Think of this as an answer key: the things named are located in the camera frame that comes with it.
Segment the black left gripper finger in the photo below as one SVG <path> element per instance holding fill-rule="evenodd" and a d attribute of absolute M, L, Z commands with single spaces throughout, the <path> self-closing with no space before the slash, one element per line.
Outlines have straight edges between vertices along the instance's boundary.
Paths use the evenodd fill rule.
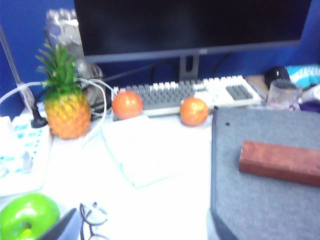
<path fill-rule="evenodd" d="M 77 240 L 80 234 L 81 224 L 80 212 L 76 208 L 72 208 L 38 239 Z"/>

